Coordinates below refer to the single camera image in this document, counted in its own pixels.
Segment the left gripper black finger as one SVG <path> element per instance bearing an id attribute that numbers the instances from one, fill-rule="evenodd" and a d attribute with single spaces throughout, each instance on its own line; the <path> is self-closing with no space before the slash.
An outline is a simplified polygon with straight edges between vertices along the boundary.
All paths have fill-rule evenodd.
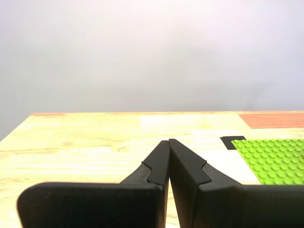
<path id="1" fill-rule="evenodd" d="M 170 181 L 182 228 L 301 228 L 304 188 L 243 185 L 175 139 Z"/>
<path id="2" fill-rule="evenodd" d="M 163 228 L 170 146 L 161 141 L 120 183 L 44 182 L 24 190 L 17 209 L 25 228 Z"/>

